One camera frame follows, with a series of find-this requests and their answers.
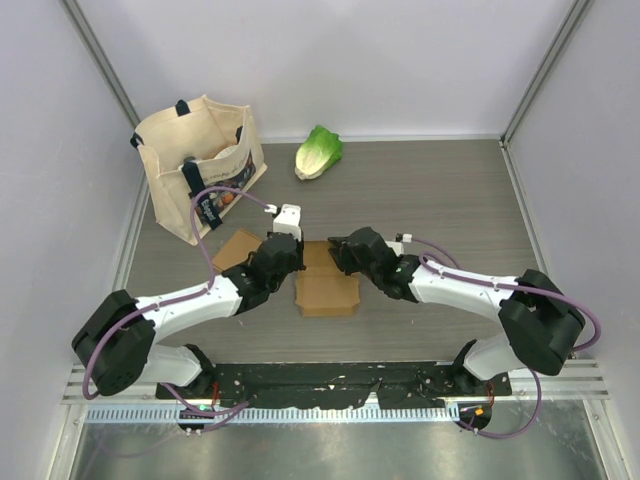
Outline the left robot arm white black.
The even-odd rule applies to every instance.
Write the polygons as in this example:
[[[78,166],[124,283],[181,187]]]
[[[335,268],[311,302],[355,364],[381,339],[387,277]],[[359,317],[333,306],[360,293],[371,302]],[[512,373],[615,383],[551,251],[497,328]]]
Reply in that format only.
[[[205,397],[216,381],[212,362],[195,345],[168,347],[163,339],[264,304],[289,274],[303,269],[303,249],[302,235],[272,232],[210,282],[155,297],[110,293],[72,341],[85,367],[84,398],[113,396],[138,382],[157,384],[162,398]]]

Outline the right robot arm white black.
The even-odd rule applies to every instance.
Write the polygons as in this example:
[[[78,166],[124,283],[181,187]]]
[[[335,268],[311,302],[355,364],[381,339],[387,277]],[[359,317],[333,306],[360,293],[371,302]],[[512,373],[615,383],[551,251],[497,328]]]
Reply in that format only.
[[[586,324],[580,310],[537,270],[498,277],[463,271],[395,250],[370,227],[328,242],[341,272],[364,275],[391,299],[445,305],[500,326],[491,338],[467,342],[450,365],[445,386],[465,395],[511,370],[558,375]]]

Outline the brown cardboard box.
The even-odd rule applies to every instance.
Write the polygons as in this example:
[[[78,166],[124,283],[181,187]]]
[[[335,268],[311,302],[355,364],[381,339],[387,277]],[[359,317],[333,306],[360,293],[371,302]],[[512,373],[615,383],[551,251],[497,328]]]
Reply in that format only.
[[[213,257],[213,266],[218,272],[245,261],[249,253],[255,251],[262,243],[262,239],[245,230],[236,230],[230,239]]]

